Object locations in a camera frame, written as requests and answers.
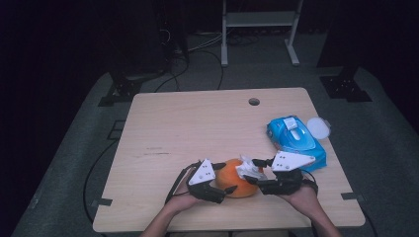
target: wooden table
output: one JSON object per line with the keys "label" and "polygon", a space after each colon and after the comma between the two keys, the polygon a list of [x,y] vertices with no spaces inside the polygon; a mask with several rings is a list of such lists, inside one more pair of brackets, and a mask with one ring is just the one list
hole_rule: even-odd
{"label": "wooden table", "polygon": [[[259,100],[258,106],[249,104]],[[210,158],[212,163],[238,158],[271,159],[276,154],[266,135],[271,119],[296,115],[303,122],[317,116],[303,88],[139,94],[106,183],[93,227],[98,232],[142,231],[162,207],[181,170]],[[327,167],[313,172],[319,200],[336,226],[361,226],[365,219],[351,193],[328,138],[320,141]],[[274,178],[266,169],[269,178]],[[174,218],[169,231],[287,229],[310,221],[274,196],[226,198],[203,202]]]}

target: metal shelf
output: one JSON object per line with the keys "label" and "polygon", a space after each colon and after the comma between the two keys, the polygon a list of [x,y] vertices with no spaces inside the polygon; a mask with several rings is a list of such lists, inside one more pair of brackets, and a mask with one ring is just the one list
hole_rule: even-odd
{"label": "metal shelf", "polygon": [[292,26],[295,12],[242,12],[227,13],[227,27]]}

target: shelf leg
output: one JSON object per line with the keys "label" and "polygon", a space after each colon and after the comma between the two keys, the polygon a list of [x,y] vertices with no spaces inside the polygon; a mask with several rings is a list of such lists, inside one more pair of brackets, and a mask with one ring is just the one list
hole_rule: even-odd
{"label": "shelf leg", "polygon": [[302,8],[302,2],[303,0],[298,1],[298,6],[296,7],[295,15],[293,16],[293,26],[291,28],[290,38],[285,40],[287,51],[290,55],[293,66],[299,66],[298,57],[296,56],[295,50],[293,49],[293,40],[295,38],[296,27],[298,26],[299,15],[301,13],[301,8]]}
{"label": "shelf leg", "polygon": [[222,42],[221,42],[221,66],[228,65],[228,54],[227,54],[227,10],[226,0],[222,2]]}

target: floor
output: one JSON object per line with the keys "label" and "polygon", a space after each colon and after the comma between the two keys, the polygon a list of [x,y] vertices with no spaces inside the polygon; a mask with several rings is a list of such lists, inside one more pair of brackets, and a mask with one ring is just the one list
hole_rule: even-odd
{"label": "floor", "polygon": [[[372,222],[341,228],[345,236],[415,236],[419,232],[419,137],[378,79],[360,68],[355,81],[371,102],[331,99],[320,76],[337,75],[341,68],[317,68],[326,34],[297,34],[294,47],[300,66],[292,66],[284,45],[286,35],[240,39],[229,48],[229,65],[219,64],[219,43],[191,53],[187,64],[174,59],[172,74],[143,83],[140,93],[303,87],[318,114],[332,125],[330,140],[360,206]],[[189,47],[209,36],[190,36]],[[92,229],[117,141],[130,103],[99,107],[112,79],[98,78],[45,173],[33,201],[13,236],[100,236]],[[309,229],[292,232],[312,236]],[[103,236],[137,236],[106,233]]]}

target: black cable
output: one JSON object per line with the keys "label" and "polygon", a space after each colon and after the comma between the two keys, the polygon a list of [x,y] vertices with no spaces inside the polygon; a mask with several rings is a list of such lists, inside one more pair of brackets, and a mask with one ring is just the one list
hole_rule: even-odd
{"label": "black cable", "polygon": [[182,195],[185,195],[185,194],[187,194],[189,191],[186,191],[186,192],[183,192],[183,193],[180,193],[180,194],[174,194],[173,196],[175,197],[175,196],[182,196]]}
{"label": "black cable", "polygon": [[302,170],[302,172],[305,172],[305,173],[307,173],[308,175],[310,175],[310,176],[311,176],[311,178],[313,179],[314,183],[316,183],[316,184],[317,184],[317,182],[315,181],[314,176],[313,176],[310,172],[308,172],[308,171],[306,171],[306,170]]}
{"label": "black cable", "polygon": [[259,37],[256,34],[250,37],[244,37],[241,33],[235,33],[234,30],[230,32],[227,38],[227,44],[229,46],[244,47],[259,41]]}
{"label": "black cable", "polygon": [[154,93],[156,93],[162,86],[164,86],[164,84],[166,84],[167,82],[169,82],[169,81],[171,81],[171,80],[173,80],[173,79],[175,79],[176,80],[176,82],[177,82],[177,89],[179,89],[180,90],[180,88],[179,88],[179,82],[177,81],[177,77],[178,76],[180,76],[180,75],[182,75],[182,74],[184,74],[187,70],[188,70],[188,68],[189,68],[189,63],[186,61],[186,67],[185,67],[185,69],[183,70],[183,71],[181,71],[179,74],[177,74],[177,75],[173,75],[171,78],[169,78],[169,79],[167,79],[167,80],[165,80],[164,82],[162,82],[155,90],[154,90]]}
{"label": "black cable", "polygon": [[170,189],[169,194],[167,194],[167,197],[166,197],[166,200],[164,201],[164,204],[166,204],[170,200],[170,198],[172,198],[172,196],[174,196],[174,193],[175,193],[176,189],[178,189],[178,186],[181,183],[182,179],[185,177],[185,174],[188,172],[189,169],[191,169],[195,165],[196,165],[196,163],[191,164],[191,165],[189,165],[188,167],[186,167],[185,169],[183,169],[181,171],[178,178],[176,178],[175,183],[173,184],[172,188]]}
{"label": "black cable", "polygon": [[221,65],[221,60],[218,58],[217,55],[215,55],[215,53],[210,52],[210,51],[206,51],[206,50],[193,50],[191,52],[192,53],[197,53],[197,52],[209,53],[209,54],[211,54],[212,56],[215,57],[215,59],[217,60],[217,62],[219,64],[219,68],[221,69],[221,76],[220,76],[220,79],[219,79],[219,82],[218,82],[218,86],[216,87],[216,90],[219,90],[219,88],[221,87],[222,79],[224,77],[224,68]]}
{"label": "black cable", "polygon": [[170,75],[172,75],[173,79],[175,80],[175,83],[176,83],[176,91],[177,92],[180,92],[181,91],[181,86],[179,84],[178,77],[175,74],[173,74],[172,72],[170,72]]}
{"label": "black cable", "polygon": [[377,233],[376,227],[374,226],[373,221],[371,220],[370,216],[367,215],[366,211],[362,207],[361,207],[361,211],[363,212],[363,214],[366,217],[367,221],[370,223],[370,226],[371,226],[371,228],[372,228],[372,230],[374,232],[374,236],[375,237],[378,237],[378,233]]}
{"label": "black cable", "polygon": [[96,167],[96,164],[99,162],[99,160],[103,157],[103,155],[115,144],[117,143],[117,141],[119,141],[119,139],[114,139],[114,141],[109,144],[102,152],[101,154],[96,158],[95,162],[93,163],[93,165],[90,167],[89,173],[87,174],[87,177],[84,181],[84,186],[83,186],[83,207],[84,207],[84,211],[86,212],[87,217],[89,218],[90,222],[93,224],[93,218],[90,216],[89,211],[87,209],[87,203],[86,203],[86,188],[87,188],[87,182],[89,181],[89,178],[94,170],[94,168]]}

